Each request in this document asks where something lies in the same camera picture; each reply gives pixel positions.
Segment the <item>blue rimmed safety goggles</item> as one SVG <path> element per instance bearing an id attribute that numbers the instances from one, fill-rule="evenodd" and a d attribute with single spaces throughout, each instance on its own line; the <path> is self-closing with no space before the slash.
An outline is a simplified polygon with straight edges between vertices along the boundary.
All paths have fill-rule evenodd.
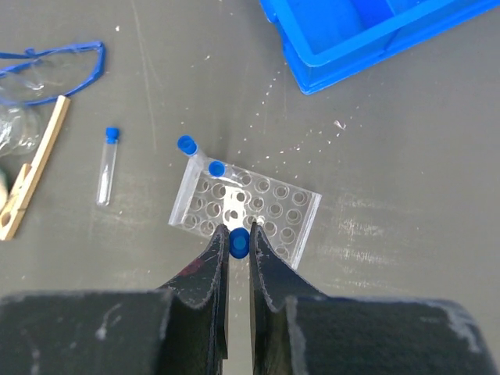
<path id="1" fill-rule="evenodd" d="M 3 105 L 46 105 L 70 97 L 97 81 L 105 72 L 103 41 L 88 41 L 22 53 L 2 52 L 15 61 L 1 68 Z"/>

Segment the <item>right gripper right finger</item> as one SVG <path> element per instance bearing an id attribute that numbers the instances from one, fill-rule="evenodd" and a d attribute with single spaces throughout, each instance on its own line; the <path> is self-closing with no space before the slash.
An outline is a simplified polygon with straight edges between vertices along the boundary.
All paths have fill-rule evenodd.
<path id="1" fill-rule="evenodd" d="M 332 297 L 249 237 L 256 374 L 496 374 L 472 316 L 459 304 L 405 297 Z"/>

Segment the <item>clear acrylic tube rack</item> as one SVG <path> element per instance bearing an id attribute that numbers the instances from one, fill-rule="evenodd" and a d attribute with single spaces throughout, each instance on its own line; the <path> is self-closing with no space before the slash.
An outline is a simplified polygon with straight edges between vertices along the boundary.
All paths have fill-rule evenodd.
<path id="1" fill-rule="evenodd" d="M 214 177 L 211 162 L 188 160 L 169 225 L 210 238 L 221 223 L 228 230 L 257 223 L 277 254 L 297 269 L 322 195 L 237 166 L 227 167 L 230 177 Z"/>

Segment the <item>wooden test tube clamp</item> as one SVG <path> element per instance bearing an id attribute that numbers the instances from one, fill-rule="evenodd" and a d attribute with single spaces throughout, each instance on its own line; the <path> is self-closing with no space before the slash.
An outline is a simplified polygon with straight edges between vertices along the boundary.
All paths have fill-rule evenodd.
<path id="1" fill-rule="evenodd" d="M 14 185 L 9 192 L 6 204 L 1 210 L 1 240 L 9 241 L 15 236 L 17 229 L 27 211 L 30 200 L 43 174 L 55 141 L 66 117 L 70 99 L 59 95 L 52 111 L 48 126 L 31 162 L 24 163 Z"/>

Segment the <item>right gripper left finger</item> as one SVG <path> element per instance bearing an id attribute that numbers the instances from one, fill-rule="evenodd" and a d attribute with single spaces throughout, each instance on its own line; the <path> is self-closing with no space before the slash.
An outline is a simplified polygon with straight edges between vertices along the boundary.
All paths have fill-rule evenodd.
<path id="1" fill-rule="evenodd" d="M 219 374 L 227 357 L 229 232 L 164 285 L 1 300 L 4 374 Z"/>

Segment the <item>blue plastic divided bin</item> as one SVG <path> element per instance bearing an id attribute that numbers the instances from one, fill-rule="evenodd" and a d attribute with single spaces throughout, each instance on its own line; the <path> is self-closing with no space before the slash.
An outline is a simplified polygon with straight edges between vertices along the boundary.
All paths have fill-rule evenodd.
<path id="1" fill-rule="evenodd" d="M 266 0 L 301 92 L 311 95 L 498 7 L 498 0 Z"/>

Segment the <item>blue capped test tube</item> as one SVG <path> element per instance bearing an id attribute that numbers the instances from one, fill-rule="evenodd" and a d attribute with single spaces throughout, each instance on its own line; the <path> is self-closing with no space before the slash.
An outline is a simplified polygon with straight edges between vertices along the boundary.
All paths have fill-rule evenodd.
<path id="1" fill-rule="evenodd" d="M 235 179 L 235 173 L 232 166 L 219 160 L 213 160 L 208 166 L 209 175 L 213 178 L 231 181 Z"/>
<path id="2" fill-rule="evenodd" d="M 206 170 L 208 168 L 208 156 L 202 151 L 198 143 L 191 135 L 185 134 L 180 136 L 177 140 L 177 147 L 189 158 L 190 162 L 193 162 L 202 170 Z"/>
<path id="3" fill-rule="evenodd" d="M 249 253 L 249 232 L 239 227 L 230 232 L 230 254 L 235 259 L 243 259 Z"/>
<path id="4" fill-rule="evenodd" d="M 120 130 L 117 127 L 105 129 L 105 142 L 102 149 L 96 195 L 96 204 L 99 206 L 107 206 L 110 203 L 119 138 Z"/>

